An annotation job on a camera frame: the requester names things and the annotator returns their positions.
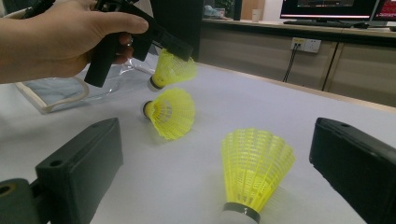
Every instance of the desk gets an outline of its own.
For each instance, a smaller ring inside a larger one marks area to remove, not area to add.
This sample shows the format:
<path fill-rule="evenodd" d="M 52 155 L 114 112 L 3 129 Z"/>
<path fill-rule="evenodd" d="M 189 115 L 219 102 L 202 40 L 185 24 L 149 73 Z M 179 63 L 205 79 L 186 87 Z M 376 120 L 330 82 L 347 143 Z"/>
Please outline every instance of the desk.
<path fill-rule="evenodd" d="M 173 86 L 195 101 L 192 130 L 165 142 L 139 111 L 158 95 L 144 82 L 118 97 L 48 115 L 14 85 L 0 85 L 0 180 L 33 181 L 35 166 L 50 153 L 89 125 L 117 117 L 124 165 L 92 224 L 216 223 L 225 203 L 220 142 L 226 133 L 253 127 L 283 137 L 296 155 L 261 223 L 364 223 L 309 163 L 314 124 L 318 117 L 341 120 L 396 147 L 394 108 L 200 64 L 196 79 Z"/>

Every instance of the plastic shuttlecock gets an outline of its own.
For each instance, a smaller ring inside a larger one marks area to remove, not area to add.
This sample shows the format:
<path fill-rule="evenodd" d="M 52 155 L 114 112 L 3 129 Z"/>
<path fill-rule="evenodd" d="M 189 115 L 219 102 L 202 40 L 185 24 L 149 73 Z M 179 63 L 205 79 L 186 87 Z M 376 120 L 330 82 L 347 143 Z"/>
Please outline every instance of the plastic shuttlecock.
<path fill-rule="evenodd" d="M 154 75 L 148 81 L 152 91 L 158 91 L 166 85 L 186 81 L 197 75 L 197 66 L 192 58 L 184 61 L 166 49 L 162 49 Z"/>
<path fill-rule="evenodd" d="M 236 130 L 221 143 L 227 203 L 220 223 L 257 224 L 260 211 L 294 163 L 292 148 L 267 131 Z"/>
<path fill-rule="evenodd" d="M 194 123 L 195 106 L 191 96 L 178 88 L 164 91 L 154 101 L 143 106 L 160 136 L 167 140 L 184 136 Z"/>

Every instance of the black handheld device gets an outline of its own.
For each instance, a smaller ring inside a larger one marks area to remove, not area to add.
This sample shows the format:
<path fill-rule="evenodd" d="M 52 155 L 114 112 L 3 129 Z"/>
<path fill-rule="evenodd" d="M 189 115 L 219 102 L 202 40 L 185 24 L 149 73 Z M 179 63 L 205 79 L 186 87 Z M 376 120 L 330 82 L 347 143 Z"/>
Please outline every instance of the black handheld device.
<path fill-rule="evenodd" d="M 33 183 L 0 181 L 0 223 L 89 224 L 122 164 L 119 120 L 96 122 L 40 162 Z"/>
<path fill-rule="evenodd" d="M 149 53 L 151 44 L 167 49 L 170 53 L 187 61 L 193 48 L 180 39 L 170 35 L 149 14 L 134 6 L 138 0 L 98 0 L 95 9 L 102 12 L 125 12 L 134 14 L 148 22 L 148 30 L 140 35 L 132 35 L 131 47 L 134 49 L 134 58 L 144 61 Z M 108 70 L 113 63 L 119 47 L 119 34 L 107 35 L 94 49 L 91 65 L 84 81 L 103 87 Z"/>
<path fill-rule="evenodd" d="M 333 119 L 315 125 L 309 161 L 368 224 L 396 223 L 396 149 Z"/>
<path fill-rule="evenodd" d="M 22 19 L 29 19 L 35 17 L 52 7 L 55 0 L 37 0 L 31 7 L 25 10 Z"/>

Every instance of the power socket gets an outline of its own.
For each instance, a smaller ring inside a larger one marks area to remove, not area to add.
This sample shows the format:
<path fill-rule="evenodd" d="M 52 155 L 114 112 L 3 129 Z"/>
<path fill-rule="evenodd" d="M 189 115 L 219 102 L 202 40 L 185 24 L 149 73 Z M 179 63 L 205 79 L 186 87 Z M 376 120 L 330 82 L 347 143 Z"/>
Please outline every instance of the power socket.
<path fill-rule="evenodd" d="M 299 45 L 299 47 L 297 48 L 297 50 L 299 51 L 318 53 L 320 43 L 321 40 L 294 37 L 291 40 L 290 49 L 294 49 L 295 45 L 297 44 Z"/>
<path fill-rule="evenodd" d="M 294 38 L 291 40 L 290 49 L 294 49 L 296 44 L 297 44 L 297 45 L 300 45 L 300 46 L 297 48 L 297 50 L 304 50 L 304 48 L 305 48 L 305 39 L 304 39 L 304 38 L 299 38 L 299 37 L 294 37 Z"/>
<path fill-rule="evenodd" d="M 304 51 L 318 53 L 321 40 L 307 39 L 305 40 Z"/>

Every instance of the computer monitor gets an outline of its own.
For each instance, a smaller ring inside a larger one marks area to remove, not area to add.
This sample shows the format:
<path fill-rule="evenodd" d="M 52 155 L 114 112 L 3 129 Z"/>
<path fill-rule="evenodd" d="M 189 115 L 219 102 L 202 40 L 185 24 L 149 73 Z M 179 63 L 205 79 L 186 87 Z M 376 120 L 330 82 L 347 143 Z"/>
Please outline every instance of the computer monitor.
<path fill-rule="evenodd" d="M 280 19 L 369 21 L 377 0 L 283 0 Z"/>
<path fill-rule="evenodd" d="M 373 21 L 396 21 L 396 0 L 380 0 Z"/>

